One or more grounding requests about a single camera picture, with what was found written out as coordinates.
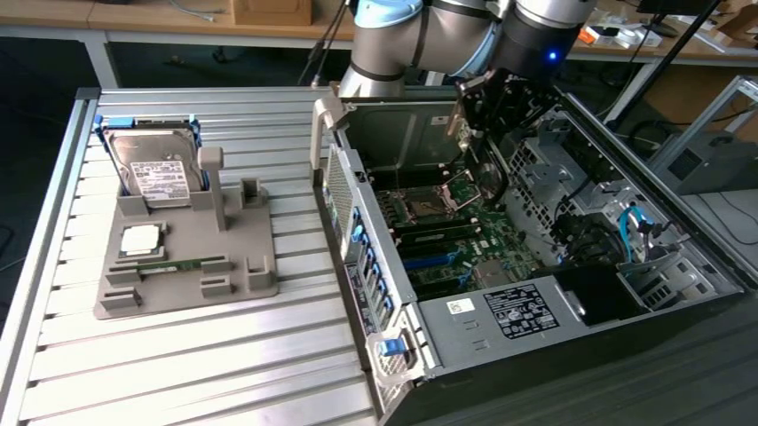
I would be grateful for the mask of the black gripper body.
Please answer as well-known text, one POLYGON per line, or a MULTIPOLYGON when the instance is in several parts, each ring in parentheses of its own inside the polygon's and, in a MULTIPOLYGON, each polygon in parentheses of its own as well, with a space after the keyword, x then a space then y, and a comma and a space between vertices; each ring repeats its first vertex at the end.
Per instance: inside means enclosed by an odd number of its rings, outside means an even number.
POLYGON ((566 59, 581 25, 554 28, 514 8, 501 25, 494 48, 494 68, 520 77, 548 82, 566 59))

